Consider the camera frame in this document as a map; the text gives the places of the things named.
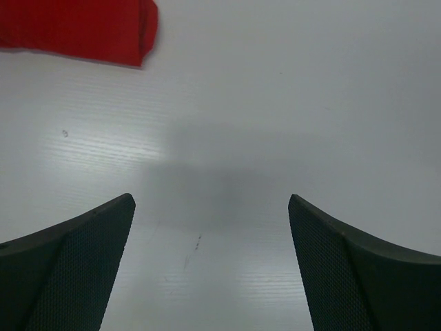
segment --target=red fabric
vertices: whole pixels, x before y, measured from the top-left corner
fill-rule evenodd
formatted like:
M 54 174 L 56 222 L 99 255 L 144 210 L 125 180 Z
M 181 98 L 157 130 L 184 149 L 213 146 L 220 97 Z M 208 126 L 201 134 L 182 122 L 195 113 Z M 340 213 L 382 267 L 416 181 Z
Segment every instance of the red fabric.
M 0 0 L 0 48 L 141 66 L 157 29 L 153 0 Z

